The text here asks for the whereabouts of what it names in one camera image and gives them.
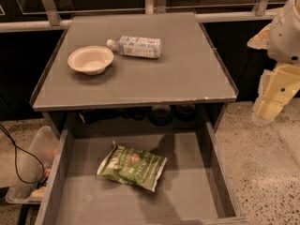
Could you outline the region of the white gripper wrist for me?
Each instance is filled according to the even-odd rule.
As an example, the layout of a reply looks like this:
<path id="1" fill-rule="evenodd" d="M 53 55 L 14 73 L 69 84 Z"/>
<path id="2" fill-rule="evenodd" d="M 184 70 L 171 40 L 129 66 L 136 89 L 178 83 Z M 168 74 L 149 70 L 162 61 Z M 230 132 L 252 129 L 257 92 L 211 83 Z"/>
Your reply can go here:
<path id="1" fill-rule="evenodd" d="M 277 63 L 273 70 L 265 69 L 260 78 L 258 97 L 251 115 L 255 125 L 267 125 L 300 90 L 300 0 L 288 0 L 273 19 L 247 46 L 266 50 Z"/>

